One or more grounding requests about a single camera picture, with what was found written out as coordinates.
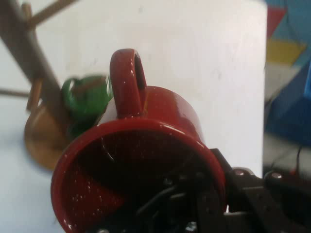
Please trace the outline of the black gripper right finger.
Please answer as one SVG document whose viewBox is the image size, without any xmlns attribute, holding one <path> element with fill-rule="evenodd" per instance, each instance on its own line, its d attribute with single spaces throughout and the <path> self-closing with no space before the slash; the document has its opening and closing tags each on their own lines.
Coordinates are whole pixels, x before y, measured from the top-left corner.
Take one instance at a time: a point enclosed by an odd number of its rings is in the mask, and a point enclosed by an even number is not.
<svg viewBox="0 0 311 233">
<path fill-rule="evenodd" d="M 263 178 L 229 165 L 218 149 L 211 150 L 225 172 L 229 213 L 219 221 L 222 233 L 309 233 L 311 183 L 283 170 Z"/>
</svg>

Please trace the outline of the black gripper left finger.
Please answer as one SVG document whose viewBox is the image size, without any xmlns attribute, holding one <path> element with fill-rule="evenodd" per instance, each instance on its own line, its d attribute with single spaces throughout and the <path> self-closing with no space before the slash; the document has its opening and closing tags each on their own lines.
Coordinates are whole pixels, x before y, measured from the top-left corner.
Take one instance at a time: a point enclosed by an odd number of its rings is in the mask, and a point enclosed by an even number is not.
<svg viewBox="0 0 311 233">
<path fill-rule="evenodd" d="M 179 174 L 137 210 L 139 233 L 225 233 L 220 197 L 206 171 Z"/>
</svg>

